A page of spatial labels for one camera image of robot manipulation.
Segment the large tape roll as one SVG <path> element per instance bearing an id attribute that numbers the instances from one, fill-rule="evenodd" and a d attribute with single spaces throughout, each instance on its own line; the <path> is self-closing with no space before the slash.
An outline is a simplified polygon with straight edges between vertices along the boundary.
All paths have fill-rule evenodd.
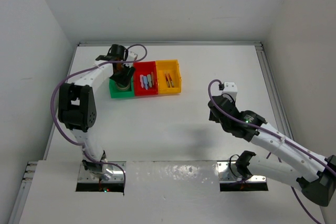
<path id="1" fill-rule="evenodd" d="M 127 85 L 122 85 L 120 83 L 115 83 L 115 87 L 117 90 L 119 90 L 120 92 L 126 92 L 131 88 L 131 83 L 128 83 Z"/>

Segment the orange pen cap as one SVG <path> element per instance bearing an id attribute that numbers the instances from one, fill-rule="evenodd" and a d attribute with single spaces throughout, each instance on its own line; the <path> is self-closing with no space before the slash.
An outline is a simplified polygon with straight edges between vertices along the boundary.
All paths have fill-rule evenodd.
<path id="1" fill-rule="evenodd" d="M 152 83 L 152 87 L 155 87 L 154 72 L 151 72 L 151 83 Z"/>

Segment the pink gel pen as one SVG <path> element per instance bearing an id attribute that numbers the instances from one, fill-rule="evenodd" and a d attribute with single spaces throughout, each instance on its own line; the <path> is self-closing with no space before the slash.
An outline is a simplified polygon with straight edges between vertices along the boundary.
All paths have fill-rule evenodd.
<path id="1" fill-rule="evenodd" d="M 166 79 L 167 87 L 170 88 L 170 81 L 169 81 L 168 75 L 166 73 L 165 73 L 165 79 Z"/>

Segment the red gel pen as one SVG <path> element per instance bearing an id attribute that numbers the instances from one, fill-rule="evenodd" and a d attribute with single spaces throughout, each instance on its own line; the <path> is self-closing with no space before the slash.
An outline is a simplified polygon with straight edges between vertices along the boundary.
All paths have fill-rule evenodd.
<path id="1" fill-rule="evenodd" d="M 169 75 L 169 80 L 170 80 L 170 83 L 171 83 L 171 84 L 170 84 L 171 87 L 172 87 L 172 88 L 175 88 L 174 80 L 173 80 L 173 78 L 172 78 L 173 76 L 172 76 L 170 73 L 169 73 L 168 75 Z"/>

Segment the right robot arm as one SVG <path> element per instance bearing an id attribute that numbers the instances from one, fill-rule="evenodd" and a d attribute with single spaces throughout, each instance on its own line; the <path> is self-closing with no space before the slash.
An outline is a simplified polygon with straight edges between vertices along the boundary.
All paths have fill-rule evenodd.
<path id="1" fill-rule="evenodd" d="M 235 161 L 238 175 L 266 176 L 301 191 L 311 202 L 326 207 L 335 192 L 335 155 L 324 157 L 279 133 L 253 111 L 238 111 L 235 103 L 222 95 L 212 96 L 209 120 L 236 138 L 264 148 L 281 159 L 273 162 L 252 151 L 243 151 Z"/>

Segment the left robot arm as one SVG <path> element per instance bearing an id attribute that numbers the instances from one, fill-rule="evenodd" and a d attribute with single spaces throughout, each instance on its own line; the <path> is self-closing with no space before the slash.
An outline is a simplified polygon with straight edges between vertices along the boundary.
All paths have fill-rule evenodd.
<path id="1" fill-rule="evenodd" d="M 89 132 L 97 119 L 95 92 L 108 79 L 121 88 L 128 88 L 135 72 L 138 55 L 122 45 L 113 44 L 106 55 L 98 56 L 93 67 L 81 70 L 75 82 L 63 82 L 59 88 L 58 121 L 74 136 L 73 142 L 82 149 L 86 171 L 103 176 L 112 172 L 106 153 Z"/>

